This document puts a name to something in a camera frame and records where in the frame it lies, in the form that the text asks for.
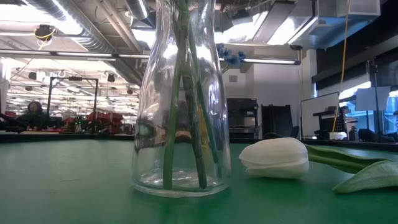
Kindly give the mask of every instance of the whiteboard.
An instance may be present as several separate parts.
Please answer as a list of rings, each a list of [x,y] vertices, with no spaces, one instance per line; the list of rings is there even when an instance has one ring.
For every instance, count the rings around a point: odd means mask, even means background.
[[[319,130],[319,117],[314,113],[325,111],[328,106],[337,106],[338,92],[301,101],[302,136],[315,136]]]

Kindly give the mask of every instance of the desk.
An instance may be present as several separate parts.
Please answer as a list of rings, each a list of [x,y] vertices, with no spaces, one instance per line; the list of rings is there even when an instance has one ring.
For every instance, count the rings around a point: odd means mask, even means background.
[[[231,144],[231,186],[202,198],[162,198],[131,188],[132,141],[0,144],[0,223],[396,223],[398,191],[335,195],[351,174],[310,163],[300,180],[252,178]],[[393,152],[343,149],[360,156]]]

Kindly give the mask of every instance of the white tulip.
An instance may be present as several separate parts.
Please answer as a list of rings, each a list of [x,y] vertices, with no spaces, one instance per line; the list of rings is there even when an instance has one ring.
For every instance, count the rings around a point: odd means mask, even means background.
[[[259,141],[239,155],[246,172],[263,177],[298,179],[308,172],[307,148],[294,138]]]

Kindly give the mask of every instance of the clear glass vase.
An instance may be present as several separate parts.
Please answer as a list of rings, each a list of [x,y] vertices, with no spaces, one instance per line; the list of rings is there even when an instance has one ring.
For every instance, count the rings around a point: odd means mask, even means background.
[[[156,41],[142,82],[134,187],[166,197],[227,188],[231,173],[215,0],[157,0]]]

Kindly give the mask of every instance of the ductwork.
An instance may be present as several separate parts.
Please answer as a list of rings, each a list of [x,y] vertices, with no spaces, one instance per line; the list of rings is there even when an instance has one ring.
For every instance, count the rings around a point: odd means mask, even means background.
[[[149,6],[146,0],[126,0],[133,18],[143,20],[149,15]]]
[[[112,45],[71,0],[23,1],[58,20],[60,23],[57,24],[57,28],[65,34],[84,36],[84,38],[76,38],[74,40],[89,52],[116,53]],[[113,66],[127,82],[141,85],[141,76],[139,72],[132,69],[122,59],[116,59],[114,62],[106,63]]]

